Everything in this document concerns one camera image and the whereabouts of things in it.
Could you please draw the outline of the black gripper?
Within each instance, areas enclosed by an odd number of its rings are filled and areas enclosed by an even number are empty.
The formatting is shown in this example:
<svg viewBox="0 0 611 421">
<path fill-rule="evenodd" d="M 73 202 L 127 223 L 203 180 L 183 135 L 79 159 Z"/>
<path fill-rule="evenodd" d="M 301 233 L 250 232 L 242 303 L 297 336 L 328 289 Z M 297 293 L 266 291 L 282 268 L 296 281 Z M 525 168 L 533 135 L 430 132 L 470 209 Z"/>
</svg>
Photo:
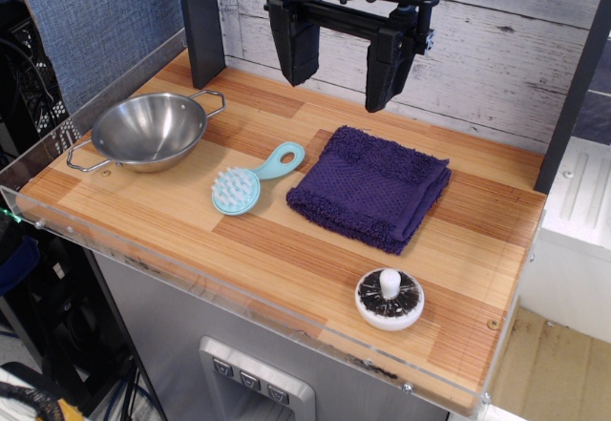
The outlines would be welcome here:
<svg viewBox="0 0 611 421">
<path fill-rule="evenodd" d="M 432 9 L 440 0 L 365 0 L 397 8 L 385 20 L 351 10 L 354 0 L 266 0 L 284 78 L 298 86 L 319 69 L 320 27 L 371 39 L 367 55 L 366 109 L 383 110 L 403 92 L 415 53 L 432 47 Z"/>
</svg>

